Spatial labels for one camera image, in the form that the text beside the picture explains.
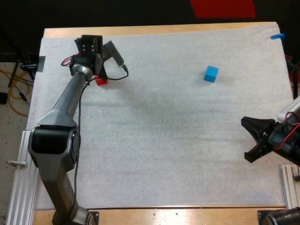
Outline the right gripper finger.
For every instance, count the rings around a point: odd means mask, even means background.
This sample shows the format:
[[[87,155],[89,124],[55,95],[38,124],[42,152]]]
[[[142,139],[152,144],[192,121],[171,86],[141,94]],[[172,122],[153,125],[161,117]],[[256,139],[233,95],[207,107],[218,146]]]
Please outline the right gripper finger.
[[[253,163],[254,161],[258,160],[259,158],[267,155],[270,153],[270,144],[267,141],[261,141],[257,143],[251,150],[244,153],[244,158]]]
[[[266,140],[275,125],[274,119],[243,117],[241,125],[251,134],[256,142]]]

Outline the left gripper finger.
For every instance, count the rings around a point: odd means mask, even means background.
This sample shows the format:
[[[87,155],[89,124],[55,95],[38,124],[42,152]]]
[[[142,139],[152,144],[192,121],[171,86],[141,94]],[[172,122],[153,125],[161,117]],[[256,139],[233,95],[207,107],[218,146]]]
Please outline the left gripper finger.
[[[106,71],[105,71],[105,68],[102,67],[98,73],[98,77],[102,80],[102,81],[107,81],[108,80],[108,77],[107,77],[107,74],[106,74]]]

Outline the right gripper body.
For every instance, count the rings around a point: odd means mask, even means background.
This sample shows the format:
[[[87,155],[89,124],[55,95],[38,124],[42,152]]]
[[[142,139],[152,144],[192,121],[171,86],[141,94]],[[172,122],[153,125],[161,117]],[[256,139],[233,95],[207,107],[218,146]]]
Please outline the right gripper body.
[[[290,126],[276,122],[262,146],[260,157],[270,152],[300,166],[300,124]]]

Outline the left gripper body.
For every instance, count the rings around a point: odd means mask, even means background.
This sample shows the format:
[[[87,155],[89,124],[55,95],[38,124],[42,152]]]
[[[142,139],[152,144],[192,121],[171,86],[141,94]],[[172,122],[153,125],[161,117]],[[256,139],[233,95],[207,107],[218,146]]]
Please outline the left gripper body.
[[[90,68],[94,75],[101,75],[104,67],[103,37],[82,35],[75,39],[78,54],[74,55],[74,64]]]

